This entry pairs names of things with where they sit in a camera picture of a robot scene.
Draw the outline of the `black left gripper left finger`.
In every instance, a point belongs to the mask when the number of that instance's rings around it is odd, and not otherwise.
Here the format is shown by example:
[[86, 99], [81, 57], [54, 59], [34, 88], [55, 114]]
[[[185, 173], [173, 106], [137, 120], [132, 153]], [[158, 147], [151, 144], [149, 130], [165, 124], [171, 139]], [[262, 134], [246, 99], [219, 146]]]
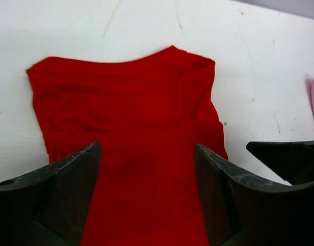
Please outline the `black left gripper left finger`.
[[0, 182], [0, 245], [80, 245], [101, 157], [93, 142]]

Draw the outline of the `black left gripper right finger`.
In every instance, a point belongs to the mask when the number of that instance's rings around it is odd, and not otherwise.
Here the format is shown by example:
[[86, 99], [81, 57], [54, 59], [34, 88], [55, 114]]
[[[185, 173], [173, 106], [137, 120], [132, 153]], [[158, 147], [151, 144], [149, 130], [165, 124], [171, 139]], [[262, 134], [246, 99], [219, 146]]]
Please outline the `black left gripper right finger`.
[[274, 182], [202, 144], [194, 170], [210, 245], [314, 245], [314, 181]]

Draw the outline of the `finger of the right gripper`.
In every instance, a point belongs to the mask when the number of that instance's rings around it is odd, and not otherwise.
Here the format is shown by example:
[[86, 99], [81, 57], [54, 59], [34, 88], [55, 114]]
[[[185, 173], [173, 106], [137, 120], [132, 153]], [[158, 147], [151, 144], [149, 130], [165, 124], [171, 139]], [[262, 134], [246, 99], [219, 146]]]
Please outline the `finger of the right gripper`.
[[314, 181], [314, 141], [251, 141], [246, 149], [291, 185]]

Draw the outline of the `red t shirt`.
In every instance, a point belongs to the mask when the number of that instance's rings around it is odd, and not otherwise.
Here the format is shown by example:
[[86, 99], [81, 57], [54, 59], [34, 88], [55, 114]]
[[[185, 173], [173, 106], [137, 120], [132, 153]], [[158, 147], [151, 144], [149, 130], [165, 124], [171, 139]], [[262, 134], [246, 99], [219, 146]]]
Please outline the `red t shirt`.
[[195, 144], [226, 158], [215, 63], [168, 47], [124, 63], [48, 57], [27, 70], [49, 160], [99, 142], [82, 245], [208, 245]]

